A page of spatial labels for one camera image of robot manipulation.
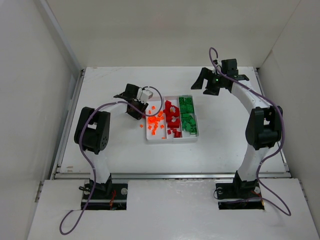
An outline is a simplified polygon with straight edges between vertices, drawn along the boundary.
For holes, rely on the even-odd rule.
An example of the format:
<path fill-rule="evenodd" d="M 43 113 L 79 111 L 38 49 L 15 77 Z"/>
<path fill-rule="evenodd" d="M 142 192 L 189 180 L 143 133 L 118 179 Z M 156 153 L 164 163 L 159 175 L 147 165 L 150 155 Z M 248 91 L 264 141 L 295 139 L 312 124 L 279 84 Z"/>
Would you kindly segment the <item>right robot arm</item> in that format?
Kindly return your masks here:
<path fill-rule="evenodd" d="M 223 60 L 217 70 L 203 67 L 191 89 L 203 88 L 204 80 L 207 80 L 203 92 L 205 95 L 217 96 L 220 89 L 226 89 L 249 113 L 245 129 L 247 149 L 243 162 L 231 183 L 216 184 L 217 198 L 253 198 L 260 189 L 258 176 L 263 159 L 269 149 L 281 140 L 283 110 L 280 106 L 274 107 L 253 90 L 250 79 L 245 74 L 239 74 L 236 59 Z"/>

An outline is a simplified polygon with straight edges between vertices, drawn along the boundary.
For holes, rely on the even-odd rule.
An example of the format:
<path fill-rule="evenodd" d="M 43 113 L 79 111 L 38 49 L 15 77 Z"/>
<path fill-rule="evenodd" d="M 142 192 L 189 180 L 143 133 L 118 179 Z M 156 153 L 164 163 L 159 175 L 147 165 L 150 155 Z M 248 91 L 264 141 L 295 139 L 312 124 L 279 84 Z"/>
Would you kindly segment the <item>orange dome lego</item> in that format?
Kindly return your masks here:
<path fill-rule="evenodd" d="M 153 124 L 157 121 L 157 117 L 156 116 L 149 116 L 147 118 L 148 124 Z"/>

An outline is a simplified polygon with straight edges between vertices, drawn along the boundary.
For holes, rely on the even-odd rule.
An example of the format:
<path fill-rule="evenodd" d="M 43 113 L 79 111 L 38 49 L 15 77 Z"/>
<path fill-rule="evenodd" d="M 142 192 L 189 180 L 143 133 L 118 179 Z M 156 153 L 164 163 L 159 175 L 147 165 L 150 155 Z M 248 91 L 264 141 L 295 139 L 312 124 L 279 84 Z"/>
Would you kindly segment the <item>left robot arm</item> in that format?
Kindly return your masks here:
<path fill-rule="evenodd" d="M 146 87 L 128 83 L 124 92 L 114 96 L 115 101 L 97 108 L 82 108 L 74 142 L 79 145 L 91 166 L 88 188 L 93 193 L 109 194 L 112 190 L 112 177 L 104 153 L 109 141 L 111 121 L 121 114 L 141 119 L 152 96 L 152 91 Z"/>

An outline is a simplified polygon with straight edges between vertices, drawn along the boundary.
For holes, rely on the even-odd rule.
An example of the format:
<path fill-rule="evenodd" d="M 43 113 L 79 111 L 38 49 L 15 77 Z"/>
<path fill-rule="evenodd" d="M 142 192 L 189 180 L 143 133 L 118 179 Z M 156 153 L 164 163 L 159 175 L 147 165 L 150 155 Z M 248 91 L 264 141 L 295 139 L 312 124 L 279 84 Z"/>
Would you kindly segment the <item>red flower print lego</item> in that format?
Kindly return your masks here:
<path fill-rule="evenodd" d="M 173 105 L 171 101 L 166 100 L 163 110 L 166 120 L 172 120 L 173 118 L 178 118 L 180 116 L 180 109 Z"/>

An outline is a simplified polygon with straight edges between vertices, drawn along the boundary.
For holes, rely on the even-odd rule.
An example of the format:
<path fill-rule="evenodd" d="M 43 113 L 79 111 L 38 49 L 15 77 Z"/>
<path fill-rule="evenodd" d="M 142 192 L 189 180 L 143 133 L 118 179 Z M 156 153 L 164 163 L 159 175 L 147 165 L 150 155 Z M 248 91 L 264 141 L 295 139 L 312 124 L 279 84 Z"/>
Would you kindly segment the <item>red arch lego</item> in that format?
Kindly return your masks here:
<path fill-rule="evenodd" d="M 173 128 L 173 129 L 175 129 L 175 128 L 178 129 L 180 127 L 180 120 L 177 118 L 174 121 L 168 122 L 167 123 L 167 127 L 168 128 Z"/>

